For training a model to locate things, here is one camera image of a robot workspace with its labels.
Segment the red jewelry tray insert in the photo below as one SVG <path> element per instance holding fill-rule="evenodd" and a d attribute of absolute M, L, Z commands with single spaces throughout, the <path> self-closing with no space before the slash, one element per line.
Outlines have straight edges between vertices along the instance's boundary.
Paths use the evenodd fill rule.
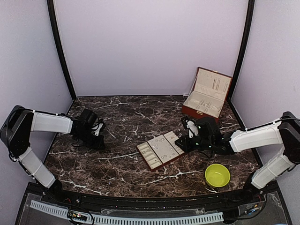
<path fill-rule="evenodd" d="M 170 131 L 136 146 L 144 162 L 154 172 L 185 155 L 175 144 L 179 137 Z"/>

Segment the red jewelry box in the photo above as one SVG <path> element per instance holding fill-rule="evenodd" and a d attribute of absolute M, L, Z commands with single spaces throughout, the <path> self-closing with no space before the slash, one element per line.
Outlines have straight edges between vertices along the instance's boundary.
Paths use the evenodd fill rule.
<path fill-rule="evenodd" d="M 218 122 L 231 83 L 230 76 L 198 67 L 182 113 L 196 119 L 210 117 Z"/>

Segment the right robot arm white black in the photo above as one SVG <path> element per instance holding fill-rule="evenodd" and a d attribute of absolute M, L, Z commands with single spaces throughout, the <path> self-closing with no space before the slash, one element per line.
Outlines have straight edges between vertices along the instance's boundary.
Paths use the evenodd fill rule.
<path fill-rule="evenodd" d="M 249 176 L 239 199 L 250 203 L 269 182 L 300 163 L 300 120 L 291 112 L 267 124 L 252 128 L 237 129 L 222 134 L 213 118 L 195 121 L 183 117 L 182 124 L 189 131 L 175 141 L 185 153 L 211 150 L 218 155 L 233 155 L 244 150 L 281 144 L 280 151 L 266 165 Z"/>

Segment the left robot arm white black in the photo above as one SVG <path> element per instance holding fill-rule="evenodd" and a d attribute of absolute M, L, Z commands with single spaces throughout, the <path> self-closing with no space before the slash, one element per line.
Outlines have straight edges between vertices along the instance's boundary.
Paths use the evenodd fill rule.
<path fill-rule="evenodd" d="M 87 148 L 103 150 L 105 142 L 101 133 L 104 129 L 104 120 L 89 109 L 84 109 L 77 117 L 70 117 L 16 105 L 0 129 L 0 139 L 7 147 L 9 158 L 18 162 L 30 177 L 48 189 L 47 195 L 55 204 L 63 204 L 66 193 L 59 189 L 61 182 L 35 154 L 31 141 L 64 134 Z"/>

